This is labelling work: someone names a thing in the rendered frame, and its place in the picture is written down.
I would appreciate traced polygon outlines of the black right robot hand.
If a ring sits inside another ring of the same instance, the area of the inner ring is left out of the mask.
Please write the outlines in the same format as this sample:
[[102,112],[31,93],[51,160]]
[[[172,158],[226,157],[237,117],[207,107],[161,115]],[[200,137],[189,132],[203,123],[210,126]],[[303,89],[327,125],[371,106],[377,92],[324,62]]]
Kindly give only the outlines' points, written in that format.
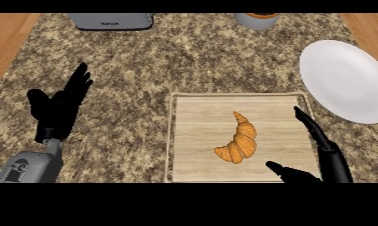
[[275,174],[281,177],[281,180],[285,183],[352,183],[352,172],[337,143],[330,140],[321,126],[318,125],[312,117],[306,114],[306,112],[299,107],[294,107],[294,111],[296,118],[305,124],[310,136],[316,141],[321,177],[316,177],[312,173],[300,169],[285,167],[274,161],[266,162],[268,168],[275,172]]

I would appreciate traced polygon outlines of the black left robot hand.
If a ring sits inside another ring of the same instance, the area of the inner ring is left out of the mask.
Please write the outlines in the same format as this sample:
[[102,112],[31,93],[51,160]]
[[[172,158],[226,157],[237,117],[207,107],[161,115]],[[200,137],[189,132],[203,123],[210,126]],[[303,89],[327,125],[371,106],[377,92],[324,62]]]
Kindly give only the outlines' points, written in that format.
[[54,97],[49,97],[40,89],[28,90],[27,97],[31,105],[31,115],[39,121],[37,143],[51,138],[58,140],[68,138],[77,119],[79,108],[92,83],[87,64],[82,63],[64,89],[55,93]]

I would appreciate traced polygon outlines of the golden brown croissant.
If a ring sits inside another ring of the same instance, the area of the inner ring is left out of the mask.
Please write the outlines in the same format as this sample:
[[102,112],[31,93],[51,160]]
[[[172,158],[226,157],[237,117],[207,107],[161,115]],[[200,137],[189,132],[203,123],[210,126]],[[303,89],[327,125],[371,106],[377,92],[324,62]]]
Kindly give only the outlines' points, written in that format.
[[250,158],[257,150],[257,130],[248,118],[234,112],[237,120],[237,132],[232,141],[213,149],[216,155],[234,164],[240,164],[245,158]]

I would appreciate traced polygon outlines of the pale wooden tray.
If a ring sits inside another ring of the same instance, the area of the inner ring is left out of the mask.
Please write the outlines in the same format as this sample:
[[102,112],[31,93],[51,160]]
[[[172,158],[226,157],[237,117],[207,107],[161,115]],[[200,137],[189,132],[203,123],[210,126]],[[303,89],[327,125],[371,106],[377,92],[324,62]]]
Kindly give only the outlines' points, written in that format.
[[315,142],[296,109],[310,110],[300,92],[175,93],[166,181],[278,183],[269,161],[316,175]]

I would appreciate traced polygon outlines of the white round plate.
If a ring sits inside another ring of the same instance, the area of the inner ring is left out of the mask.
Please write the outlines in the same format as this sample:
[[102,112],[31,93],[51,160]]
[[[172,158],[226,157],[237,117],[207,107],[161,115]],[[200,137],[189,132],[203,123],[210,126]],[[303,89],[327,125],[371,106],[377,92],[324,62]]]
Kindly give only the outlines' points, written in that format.
[[321,40],[300,55],[305,86],[325,109],[343,119],[378,123],[378,60],[355,45]]

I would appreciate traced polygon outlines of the grey toaster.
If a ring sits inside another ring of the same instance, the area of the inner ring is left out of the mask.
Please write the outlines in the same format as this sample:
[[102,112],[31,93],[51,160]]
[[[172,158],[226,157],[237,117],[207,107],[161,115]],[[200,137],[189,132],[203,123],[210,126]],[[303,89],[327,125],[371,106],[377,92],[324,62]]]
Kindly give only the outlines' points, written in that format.
[[152,13],[70,13],[68,17],[85,31],[147,30],[154,25]]

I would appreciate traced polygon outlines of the grey cup with orange content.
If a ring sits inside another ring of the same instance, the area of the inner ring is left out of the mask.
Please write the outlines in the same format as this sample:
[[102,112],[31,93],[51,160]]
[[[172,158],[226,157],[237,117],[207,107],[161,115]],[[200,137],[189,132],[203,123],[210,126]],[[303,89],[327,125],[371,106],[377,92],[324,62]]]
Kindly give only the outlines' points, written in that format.
[[279,14],[235,13],[238,23],[253,30],[265,30],[274,27]]

